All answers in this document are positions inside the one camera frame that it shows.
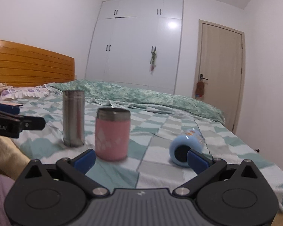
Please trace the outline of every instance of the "green blanket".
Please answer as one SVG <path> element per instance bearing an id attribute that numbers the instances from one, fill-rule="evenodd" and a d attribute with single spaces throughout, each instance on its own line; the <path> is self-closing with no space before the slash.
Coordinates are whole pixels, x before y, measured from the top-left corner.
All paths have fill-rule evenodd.
<path id="1" fill-rule="evenodd" d="M 190 97 L 87 80 L 51 83 L 48 85 L 60 91 L 82 90 L 85 92 L 87 102 L 123 108 L 144 109 L 161 114 L 175 114 L 175 108 L 222 124 L 225 123 L 221 110 Z"/>

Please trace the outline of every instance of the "door handle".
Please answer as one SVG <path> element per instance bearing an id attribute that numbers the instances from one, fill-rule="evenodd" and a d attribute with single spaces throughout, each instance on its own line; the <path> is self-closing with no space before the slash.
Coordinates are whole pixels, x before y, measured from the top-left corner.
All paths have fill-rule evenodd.
<path id="1" fill-rule="evenodd" d="M 208 80 L 208 79 L 206 79 L 206 78 L 203 78 L 203 74 L 200 74 L 200 78 L 199 78 L 199 81 L 201 81 L 202 82 L 202 80 Z"/>

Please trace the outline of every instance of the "pink jar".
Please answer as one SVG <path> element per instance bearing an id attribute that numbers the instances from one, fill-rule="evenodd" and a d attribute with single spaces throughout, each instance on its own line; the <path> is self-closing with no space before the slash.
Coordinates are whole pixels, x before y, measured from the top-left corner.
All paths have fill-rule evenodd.
<path id="1" fill-rule="evenodd" d="M 105 161 L 127 157 L 131 114 L 121 108 L 99 108 L 95 122 L 95 152 Z"/>

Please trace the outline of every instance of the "pillow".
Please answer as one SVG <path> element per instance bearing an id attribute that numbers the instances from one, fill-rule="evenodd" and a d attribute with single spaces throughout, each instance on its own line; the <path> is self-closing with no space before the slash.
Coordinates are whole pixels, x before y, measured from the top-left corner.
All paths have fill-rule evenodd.
<path id="1" fill-rule="evenodd" d="M 49 90 L 38 87 L 14 87 L 1 92 L 0 101 L 11 101 L 20 98 L 43 98 L 49 95 Z"/>

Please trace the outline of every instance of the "door frame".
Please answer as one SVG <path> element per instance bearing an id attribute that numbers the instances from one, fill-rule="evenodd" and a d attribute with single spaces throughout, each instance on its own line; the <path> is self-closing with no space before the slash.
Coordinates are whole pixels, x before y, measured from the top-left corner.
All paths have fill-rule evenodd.
<path id="1" fill-rule="evenodd" d="M 239 101 L 238 101 L 238 108 L 236 112 L 235 122 L 234 122 L 234 129 L 233 133 L 237 130 L 238 120 L 240 117 L 240 111 L 241 111 L 241 103 L 243 98 L 243 91 L 244 91 L 244 81 L 245 81 L 245 33 L 242 31 L 238 31 L 223 25 L 215 24 L 212 22 L 199 20 L 199 36 L 198 36 L 198 52 L 197 52 L 197 62 L 196 62 L 196 68 L 195 68 L 195 78 L 194 78 L 194 86 L 193 86 L 193 92 L 192 92 L 192 98 L 195 98 L 195 91 L 196 91 L 196 85 L 198 82 L 199 74 L 200 74 L 200 61 L 201 61 L 201 53 L 202 53 L 202 25 L 212 25 L 215 27 L 219 27 L 225 30 L 233 31 L 235 33 L 238 33 L 242 37 L 242 75 L 241 75 L 241 85 L 240 85 L 240 94 L 239 94 Z"/>

